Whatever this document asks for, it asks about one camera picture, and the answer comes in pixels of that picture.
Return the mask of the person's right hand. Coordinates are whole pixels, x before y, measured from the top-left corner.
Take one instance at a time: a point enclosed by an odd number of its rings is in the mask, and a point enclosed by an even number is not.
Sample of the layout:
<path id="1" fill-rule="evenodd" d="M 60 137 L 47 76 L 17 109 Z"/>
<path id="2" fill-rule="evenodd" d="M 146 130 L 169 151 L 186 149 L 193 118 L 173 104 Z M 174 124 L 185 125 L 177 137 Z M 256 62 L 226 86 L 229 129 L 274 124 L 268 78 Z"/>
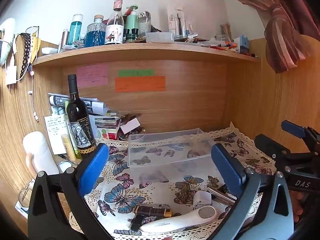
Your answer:
<path id="1" fill-rule="evenodd" d="M 303 208 L 300 204 L 300 201 L 303 199 L 304 193 L 290 191 L 290 197 L 291 197 L 291 203 L 292 203 L 292 209 L 293 209 L 294 222 L 297 223 L 299 221 L 300 215 L 302 215 L 303 213 Z"/>

